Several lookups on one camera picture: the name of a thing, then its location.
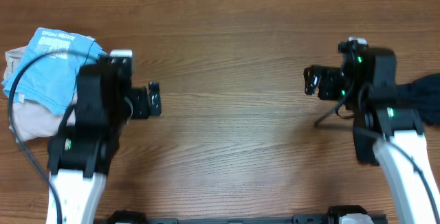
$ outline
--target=green led light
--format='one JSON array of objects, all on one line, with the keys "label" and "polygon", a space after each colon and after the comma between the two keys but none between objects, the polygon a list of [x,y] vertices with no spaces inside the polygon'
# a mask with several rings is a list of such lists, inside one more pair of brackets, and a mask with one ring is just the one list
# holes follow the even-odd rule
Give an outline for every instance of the green led light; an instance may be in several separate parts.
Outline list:
[{"label": "green led light", "polygon": [[72,141],[67,138],[66,142],[64,143],[64,150],[70,150],[70,148],[72,148]]},{"label": "green led light", "polygon": [[388,107],[386,110],[388,111],[388,117],[394,117],[394,110],[393,110],[393,108]]}]

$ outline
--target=wood grain surface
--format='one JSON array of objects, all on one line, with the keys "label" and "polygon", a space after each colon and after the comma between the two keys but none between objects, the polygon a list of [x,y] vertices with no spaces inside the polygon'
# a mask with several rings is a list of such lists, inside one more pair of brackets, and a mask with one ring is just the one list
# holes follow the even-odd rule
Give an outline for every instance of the wood grain surface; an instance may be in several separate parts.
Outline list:
[{"label": "wood grain surface", "polygon": [[[352,134],[312,128],[335,103],[304,95],[303,69],[339,66],[337,43],[363,36],[395,50],[398,83],[439,72],[439,0],[0,0],[0,10],[2,52],[50,27],[90,35],[108,52],[133,49],[133,85],[160,82],[162,116],[125,128],[97,217],[291,216],[360,204],[397,222],[382,171],[357,164]],[[0,223],[44,223],[47,186],[14,144],[6,110],[3,97]],[[438,180],[440,131],[426,137]],[[45,165],[46,139],[28,144]]]}]

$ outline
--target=black mount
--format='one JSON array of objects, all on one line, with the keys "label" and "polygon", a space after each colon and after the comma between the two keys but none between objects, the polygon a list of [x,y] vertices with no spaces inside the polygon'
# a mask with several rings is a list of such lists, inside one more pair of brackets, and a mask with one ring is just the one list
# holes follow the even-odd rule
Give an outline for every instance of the black mount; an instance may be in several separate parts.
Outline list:
[{"label": "black mount", "polygon": [[[339,218],[347,214],[368,214],[359,205],[333,206],[327,214],[295,214],[286,218],[244,218],[244,219],[200,219],[200,220],[177,220],[147,219],[144,213],[132,211],[116,211],[106,221],[98,221],[95,224],[338,224]],[[388,224],[386,215],[370,215],[374,224]]]},{"label": "black mount", "polygon": [[[132,60],[126,56],[101,56],[98,63],[84,65],[76,77],[77,103],[64,114],[57,134],[49,142],[48,168],[109,174],[110,163],[119,149],[122,127],[129,119],[160,115],[159,83],[131,87]],[[75,112],[74,126],[67,118]]]}]

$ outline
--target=black cable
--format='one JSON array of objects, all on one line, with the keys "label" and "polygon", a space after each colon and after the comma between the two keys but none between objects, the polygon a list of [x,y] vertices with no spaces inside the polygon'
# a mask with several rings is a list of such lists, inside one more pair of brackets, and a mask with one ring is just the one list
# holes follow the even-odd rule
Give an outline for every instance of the black cable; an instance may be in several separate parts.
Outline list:
[{"label": "black cable", "polygon": [[[85,61],[84,61],[84,63],[82,64],[82,66],[84,66],[86,63],[87,63],[87,60],[89,60],[89,55],[90,55],[90,51],[89,51],[89,53],[87,53],[87,57],[85,58]],[[91,58],[91,59],[94,59],[95,60],[95,63],[97,63],[98,62],[98,59],[96,59],[96,58]]]},{"label": "black cable", "polygon": [[385,139],[385,137],[382,137],[379,133],[376,133],[373,131],[368,131],[365,128],[359,128],[356,126],[353,127],[353,132],[360,134],[360,135],[365,135],[365,136],[373,138],[373,139],[385,140],[386,142],[388,142],[388,144],[390,144],[390,146],[392,146],[395,150],[399,151],[399,153],[402,156],[404,156],[412,164],[414,171],[419,174],[421,182],[423,183],[423,186],[425,187],[426,194],[428,195],[429,201],[431,203],[432,211],[434,212],[435,221],[437,222],[437,224],[440,224],[440,214],[439,214],[439,210],[437,209],[437,204],[435,203],[434,195],[432,194],[432,190],[431,190],[430,186],[428,185],[428,182],[426,181],[425,174],[424,174],[423,170],[420,169],[420,167],[415,163],[414,158],[412,158],[410,155],[408,155],[398,145],[392,143],[389,139]]},{"label": "black cable", "polygon": [[66,112],[64,112],[64,116],[60,122],[60,125],[58,126],[58,130],[61,130],[62,128],[67,126],[67,120],[69,119],[70,115],[72,114],[72,111],[74,111],[76,107],[76,104],[71,104],[67,107]]},{"label": "black cable", "polygon": [[359,111],[362,111],[362,98],[364,97],[364,92],[367,90],[368,87],[373,87],[371,83],[365,82],[359,90],[359,93],[357,93],[357,109]]},{"label": "black cable", "polygon": [[328,118],[333,112],[336,112],[337,110],[339,110],[339,108],[341,108],[341,106],[343,104],[345,104],[348,96],[351,94],[351,92],[354,88],[354,85],[355,85],[354,82],[352,82],[346,95],[344,95],[344,97],[342,97],[342,99],[339,101],[339,103],[337,105],[335,105],[335,107],[333,107],[332,109],[328,110],[324,115],[322,115],[320,118],[318,118],[315,121],[315,123],[314,123],[315,127],[318,127],[319,123],[321,123],[324,119]]},{"label": "black cable", "polygon": [[[355,54],[354,54],[352,48],[350,49],[350,54],[351,54],[351,60],[353,61],[353,73],[354,73],[354,71],[355,71]],[[343,73],[343,70],[345,69],[346,64],[347,64],[347,58],[346,58],[346,56],[345,56],[345,57],[344,57],[344,62],[343,62],[343,64],[342,64],[342,66],[341,66],[341,74]],[[320,118],[318,118],[318,119],[315,121],[315,123],[313,124],[313,126],[314,126],[315,128],[318,127],[318,126],[319,126],[319,123],[321,123],[324,119],[328,118],[333,112],[336,113],[336,115],[337,115],[338,117],[341,117],[341,116],[339,115],[339,108],[341,108],[341,106],[342,106],[343,104],[345,104],[345,102],[347,101],[347,98],[351,95],[351,92],[353,91],[354,86],[355,86],[355,81],[352,80],[352,81],[351,81],[351,84],[350,84],[350,87],[349,87],[349,90],[348,90],[348,91],[346,92],[346,94],[342,97],[342,99],[341,99],[341,100],[335,105],[335,107],[333,107],[332,109],[328,110],[324,115],[322,115]],[[346,119],[346,120],[348,120],[348,119],[354,118],[354,115],[350,115],[350,116],[348,116],[348,117],[341,117],[341,118],[342,118],[342,119]]]},{"label": "black cable", "polygon": [[25,73],[25,71],[28,70],[29,67],[32,66],[36,61],[44,58],[45,56],[49,56],[49,55],[57,54],[57,53],[63,53],[63,52],[64,53],[73,54],[75,56],[84,56],[87,59],[87,54],[82,54],[82,53],[79,53],[79,52],[66,52],[66,51],[63,51],[63,50],[61,50],[61,51],[53,51],[53,52],[49,52],[49,53],[37,56],[35,59],[32,59],[24,68],[22,68],[22,70],[16,75],[16,78],[14,79],[14,82],[12,83],[11,90],[10,90],[10,93],[9,93],[9,98],[8,98],[9,121],[11,123],[12,132],[14,133],[14,136],[16,138],[16,143],[19,145],[19,148],[21,149],[21,152],[25,155],[26,159],[33,165],[33,167],[35,168],[37,173],[41,176],[41,178],[44,180],[44,182],[49,186],[49,189],[51,190],[52,195],[54,196],[54,200],[55,200],[56,222],[58,224],[63,224],[63,213],[61,211],[60,197],[59,197],[59,195],[58,195],[54,185],[52,185],[52,183],[50,182],[49,178],[46,176],[45,171],[43,170],[41,165],[35,160],[33,154],[29,150],[29,148],[24,144],[23,141],[21,141],[21,139],[20,139],[20,137],[19,137],[19,135],[17,133],[17,129],[15,128],[15,121],[14,121],[13,106],[12,105],[14,103],[15,91],[16,91],[17,86],[19,84],[19,81],[20,81],[21,77],[23,76],[23,74]]}]

